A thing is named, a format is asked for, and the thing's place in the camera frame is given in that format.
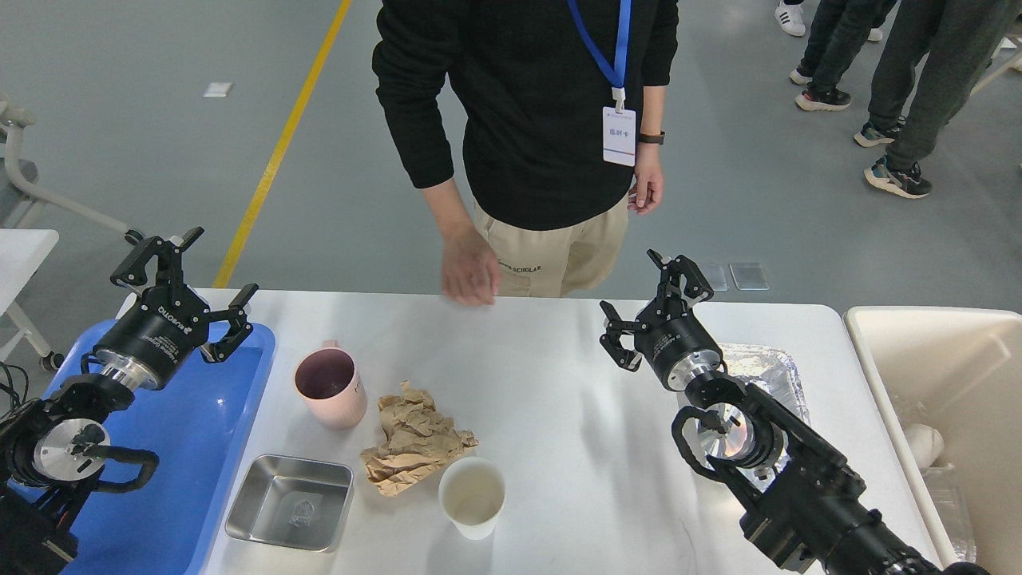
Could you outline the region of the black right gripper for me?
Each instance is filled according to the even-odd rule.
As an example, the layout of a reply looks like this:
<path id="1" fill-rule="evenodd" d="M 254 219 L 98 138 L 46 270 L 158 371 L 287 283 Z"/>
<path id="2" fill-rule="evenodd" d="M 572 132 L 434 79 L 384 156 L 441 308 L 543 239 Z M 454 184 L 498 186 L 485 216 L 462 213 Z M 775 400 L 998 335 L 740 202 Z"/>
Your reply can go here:
<path id="1" fill-rule="evenodd" d="M 638 371 L 641 353 L 665 389 L 685 392 L 694 379 L 726 372 L 721 346 L 690 312 L 697 304 L 712 299 L 715 292 L 698 263 L 684 255 L 665 258 L 654 250 L 647 250 L 647 255 L 660 269 L 660 282 L 651 301 L 654 312 L 643 312 L 635 320 L 628 321 L 620 317 L 616 307 L 602 299 L 600 309 L 605 315 L 605 323 L 600 343 L 618 367 L 631 372 Z M 636 332 L 639 352 L 625 349 L 621 343 L 623 336 Z"/>

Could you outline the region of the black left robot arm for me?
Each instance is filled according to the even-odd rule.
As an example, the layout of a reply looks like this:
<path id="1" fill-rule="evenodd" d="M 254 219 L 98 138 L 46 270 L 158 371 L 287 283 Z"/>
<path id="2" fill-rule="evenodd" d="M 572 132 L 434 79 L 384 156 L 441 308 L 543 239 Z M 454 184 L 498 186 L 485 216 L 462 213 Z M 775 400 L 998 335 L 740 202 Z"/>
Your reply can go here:
<path id="1" fill-rule="evenodd" d="M 2 571 L 58 574 L 79 553 L 72 524 L 91 494 L 143 488 L 160 459 L 114 446 L 105 429 L 138 388 L 158 391 L 198 351 L 223 363 L 252 333 L 245 307 L 258 285 L 212 310 L 186 284 L 182 257 L 204 230 L 181 239 L 129 233 L 133 250 L 110 280 L 135 303 L 81 357 L 81 373 L 48 398 L 26 400 L 2 421 Z"/>

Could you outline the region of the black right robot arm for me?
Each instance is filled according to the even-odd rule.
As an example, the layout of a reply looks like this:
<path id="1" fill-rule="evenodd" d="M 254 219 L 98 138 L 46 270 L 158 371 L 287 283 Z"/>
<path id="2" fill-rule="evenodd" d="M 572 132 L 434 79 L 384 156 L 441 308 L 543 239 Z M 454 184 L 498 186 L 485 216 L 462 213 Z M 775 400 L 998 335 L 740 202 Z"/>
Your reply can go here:
<path id="1" fill-rule="evenodd" d="M 679 454 L 695 474 L 727 487 L 744 510 L 743 536 L 782 570 L 828 574 L 982 574 L 981 565 L 933 563 L 894 534 L 880 510 L 861 504 L 866 482 L 791 400 L 735 374 L 696 308 L 713 296 L 693 260 L 649 250 L 655 295 L 628 320 L 604 301 L 603 349 L 638 371 L 648 363 L 679 394 L 671 423 Z"/>

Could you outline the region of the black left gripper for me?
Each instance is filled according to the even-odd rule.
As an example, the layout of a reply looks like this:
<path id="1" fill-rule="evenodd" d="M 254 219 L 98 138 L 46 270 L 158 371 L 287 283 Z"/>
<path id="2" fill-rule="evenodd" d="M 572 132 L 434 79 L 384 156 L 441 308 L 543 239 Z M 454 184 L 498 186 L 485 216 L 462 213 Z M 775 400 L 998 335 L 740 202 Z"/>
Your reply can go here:
<path id="1" fill-rule="evenodd" d="M 141 388 L 162 390 L 197 348 L 206 363 L 223 363 L 252 332 L 246 305 L 258 284 L 244 285 L 227 309 L 210 312 L 208 302 L 184 283 L 182 254 L 202 233 L 204 227 L 189 229 L 181 244 L 159 236 L 139 239 L 110 276 L 112 284 L 143 298 L 95 343 L 93 355 L 121 371 L 145 371 L 136 376 Z M 146 270 L 153 258 L 156 279 L 151 284 Z M 168 290 L 149 290 L 158 287 Z M 208 342 L 212 323 L 228 324 L 219 341 Z"/>

